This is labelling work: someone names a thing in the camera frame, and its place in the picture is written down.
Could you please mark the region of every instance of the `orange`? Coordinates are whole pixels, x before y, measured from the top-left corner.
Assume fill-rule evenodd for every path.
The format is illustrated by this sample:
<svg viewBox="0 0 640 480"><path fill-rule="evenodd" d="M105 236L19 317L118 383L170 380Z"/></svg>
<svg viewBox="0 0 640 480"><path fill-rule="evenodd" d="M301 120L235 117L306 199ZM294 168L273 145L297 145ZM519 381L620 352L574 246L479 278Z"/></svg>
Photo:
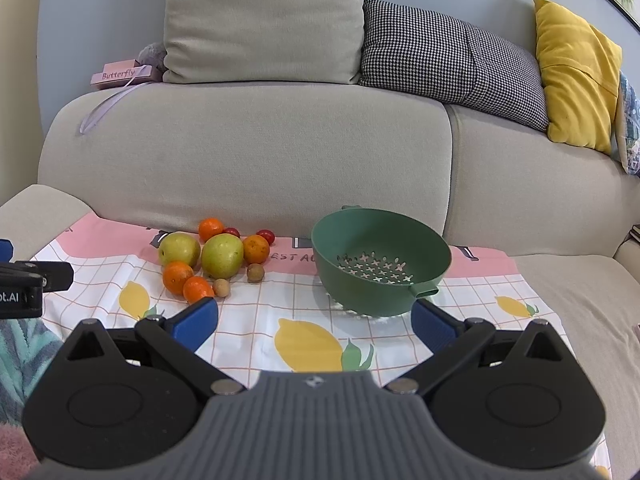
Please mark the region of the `orange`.
<svg viewBox="0 0 640 480"><path fill-rule="evenodd" d="M193 276L193 269L184 262L171 262L162 270L162 283L172 294L182 295L184 283Z"/></svg>
<svg viewBox="0 0 640 480"><path fill-rule="evenodd" d="M242 240L244 259L248 264L261 264L269 257L269 243L260 235L251 235Z"/></svg>
<svg viewBox="0 0 640 480"><path fill-rule="evenodd" d="M213 238L215 235L219 235L224 230L225 225L217 218L205 218L198 225L198 234L203 242Z"/></svg>
<svg viewBox="0 0 640 480"><path fill-rule="evenodd" d="M182 295L189 304L193 304L202 298L213 298L213 288L202 276L192 276L184 283Z"/></svg>

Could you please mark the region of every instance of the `beige sofa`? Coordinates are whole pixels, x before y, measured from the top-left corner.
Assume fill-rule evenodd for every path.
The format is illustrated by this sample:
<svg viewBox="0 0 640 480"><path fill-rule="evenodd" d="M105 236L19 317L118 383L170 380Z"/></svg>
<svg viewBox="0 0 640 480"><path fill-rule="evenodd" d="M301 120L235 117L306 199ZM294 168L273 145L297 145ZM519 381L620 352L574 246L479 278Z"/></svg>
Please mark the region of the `beige sofa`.
<svg viewBox="0 0 640 480"><path fill-rule="evenodd" d="M449 244L515 256L604 400L614 476L640 468L640 246L619 248L640 180L619 164L467 108L331 84L155 84L80 136L110 92L59 113L38 185L0 208L16 258L90 208L184 230L214 213L283 236L343 204L408 214Z"/></svg>

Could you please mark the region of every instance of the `patterned pillow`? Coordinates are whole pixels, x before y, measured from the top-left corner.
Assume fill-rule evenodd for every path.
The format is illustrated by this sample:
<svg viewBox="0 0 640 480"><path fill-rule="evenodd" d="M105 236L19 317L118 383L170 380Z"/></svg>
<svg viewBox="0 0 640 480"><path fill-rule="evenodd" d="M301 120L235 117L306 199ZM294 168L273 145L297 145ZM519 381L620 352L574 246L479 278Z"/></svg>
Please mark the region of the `patterned pillow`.
<svg viewBox="0 0 640 480"><path fill-rule="evenodd" d="M629 175L640 176L640 101L622 72L613 132L611 156Z"/></svg>
<svg viewBox="0 0 640 480"><path fill-rule="evenodd" d="M430 97L546 131L540 68L527 50L431 10L364 1L358 84Z"/></svg>

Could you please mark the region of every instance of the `screw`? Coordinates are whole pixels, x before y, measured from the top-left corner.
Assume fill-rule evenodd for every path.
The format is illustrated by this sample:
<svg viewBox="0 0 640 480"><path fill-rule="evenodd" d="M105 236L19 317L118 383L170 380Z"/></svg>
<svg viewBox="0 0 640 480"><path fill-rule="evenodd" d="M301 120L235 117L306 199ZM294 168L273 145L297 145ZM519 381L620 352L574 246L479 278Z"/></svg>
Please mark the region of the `screw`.
<svg viewBox="0 0 640 480"><path fill-rule="evenodd" d="M233 379L219 379L211 385L211 391L220 396L239 394L242 388L242 384Z"/></svg>
<svg viewBox="0 0 640 480"><path fill-rule="evenodd" d="M393 394L409 395L417 392L419 387L420 387L420 384L418 384L418 381L415 381L408 377L400 377L395 381L391 381L386 386L386 389Z"/></svg>
<svg viewBox="0 0 640 480"><path fill-rule="evenodd" d="M311 388L319 388L324 384L324 379L322 377L318 377L314 375L312 377L308 377L305 379L305 384L310 386Z"/></svg>

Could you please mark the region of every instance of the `pear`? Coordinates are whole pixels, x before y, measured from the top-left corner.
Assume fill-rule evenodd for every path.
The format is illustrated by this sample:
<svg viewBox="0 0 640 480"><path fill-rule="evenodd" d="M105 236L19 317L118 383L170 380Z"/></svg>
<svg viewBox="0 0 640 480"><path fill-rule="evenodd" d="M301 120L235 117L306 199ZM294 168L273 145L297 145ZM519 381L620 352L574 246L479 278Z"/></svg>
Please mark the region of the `pear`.
<svg viewBox="0 0 640 480"><path fill-rule="evenodd" d="M162 266L171 262L183 262L194 267L200 257L200 243L187 233L171 233L165 236L158 247L158 258Z"/></svg>
<svg viewBox="0 0 640 480"><path fill-rule="evenodd" d="M228 280L242 266L244 246L240 238L222 233L209 238L202 248L202 269L212 278Z"/></svg>

